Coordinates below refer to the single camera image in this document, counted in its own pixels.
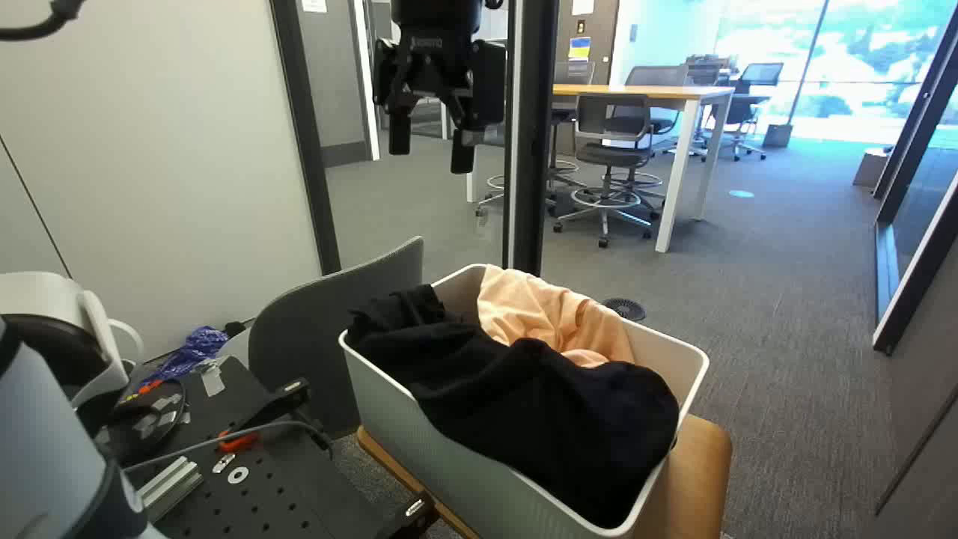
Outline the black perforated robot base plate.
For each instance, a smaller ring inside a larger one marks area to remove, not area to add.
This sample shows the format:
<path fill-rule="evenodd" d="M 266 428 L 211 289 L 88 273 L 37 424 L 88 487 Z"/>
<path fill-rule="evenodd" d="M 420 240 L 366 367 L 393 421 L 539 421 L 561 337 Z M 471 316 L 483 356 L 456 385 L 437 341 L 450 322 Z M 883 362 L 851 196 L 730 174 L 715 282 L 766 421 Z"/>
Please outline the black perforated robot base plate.
<path fill-rule="evenodd" d="M 274 391 L 241 358 L 164 382 L 151 400 L 173 400 L 178 421 L 125 472 L 148 485 L 170 469 L 161 481 L 170 499 L 157 517 L 164 539 L 426 539 L 437 521 L 428 496 L 368 499 L 310 407 L 247 424 Z M 259 433 L 259 442 L 217 451 L 223 436 L 242 433 Z"/>

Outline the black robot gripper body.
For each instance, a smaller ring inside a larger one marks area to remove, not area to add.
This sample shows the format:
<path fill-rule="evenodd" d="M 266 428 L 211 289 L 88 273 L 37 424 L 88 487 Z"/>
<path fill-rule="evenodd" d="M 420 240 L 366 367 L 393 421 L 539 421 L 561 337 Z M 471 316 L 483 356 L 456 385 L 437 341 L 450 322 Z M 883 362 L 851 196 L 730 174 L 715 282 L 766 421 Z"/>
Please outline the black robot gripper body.
<path fill-rule="evenodd" d="M 485 0 L 393 0 L 399 40 L 375 40 L 375 100 L 405 123 L 434 96 L 459 124 L 504 120 L 506 46 L 480 37 Z"/>

